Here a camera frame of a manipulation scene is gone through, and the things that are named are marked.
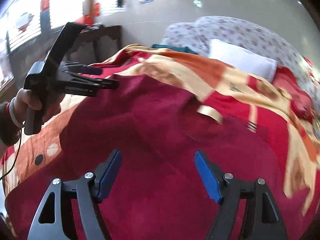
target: pillow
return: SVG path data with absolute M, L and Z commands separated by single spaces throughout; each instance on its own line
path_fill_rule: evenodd
M 209 58 L 220 60 L 246 73 L 253 73 L 270 83 L 278 65 L 274 59 L 259 56 L 247 49 L 217 39 L 210 41 Z
M 278 67 L 272 82 L 276 88 L 283 88 L 292 96 L 291 110 L 299 119 L 312 123 L 312 99 L 299 88 L 293 73 L 286 67 Z

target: black cable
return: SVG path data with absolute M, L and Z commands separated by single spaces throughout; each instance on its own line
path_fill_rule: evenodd
M 12 167 L 10 168 L 10 170 L 9 170 L 6 174 L 4 174 L 3 176 L 1 176 L 0 181 L 12 171 L 13 167 L 14 167 L 15 164 L 16 164 L 16 161 L 17 161 L 17 158 L 18 158 L 18 154 L 19 154 L 19 151 L 20 151 L 20 146 L 21 146 L 21 137 L 22 137 L 22 129 L 20 130 L 20 143 L 19 143 L 19 148 L 18 148 L 16 157 L 15 157 L 15 159 L 14 159 L 13 165 L 12 165 Z

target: black dot pattern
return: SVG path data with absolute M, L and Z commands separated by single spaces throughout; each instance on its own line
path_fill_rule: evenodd
M 35 159 L 35 165 L 39 166 L 42 163 L 42 161 L 43 161 L 43 155 L 39 154 Z

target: blue gripper pad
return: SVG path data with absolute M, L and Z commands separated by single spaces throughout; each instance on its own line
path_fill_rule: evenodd
M 222 195 L 219 189 L 219 182 L 200 151 L 195 154 L 195 164 L 209 197 L 217 204 L 221 204 Z
M 122 155 L 120 150 L 116 150 L 108 168 L 102 175 L 99 181 L 99 190 L 96 196 L 97 202 L 101 203 L 105 198 L 109 196 L 113 183 L 115 182 L 119 168 L 122 162 Z
M 83 66 L 81 68 L 81 73 L 100 76 L 102 74 L 102 68 Z

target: dark wooden furniture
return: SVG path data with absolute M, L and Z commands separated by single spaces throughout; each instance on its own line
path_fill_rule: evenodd
M 122 30 L 121 25 L 113 25 L 108 27 L 101 27 L 95 30 L 85 31 L 80 33 L 79 37 L 76 39 L 75 43 L 73 44 L 72 48 L 66 53 L 66 57 L 68 61 L 71 60 L 71 53 L 76 52 L 81 44 L 92 42 L 94 56 L 96 62 L 102 62 L 102 59 L 99 55 L 99 48 L 98 48 L 98 40 L 103 37 L 108 36 L 113 40 L 117 41 L 118 50 L 122 49 Z

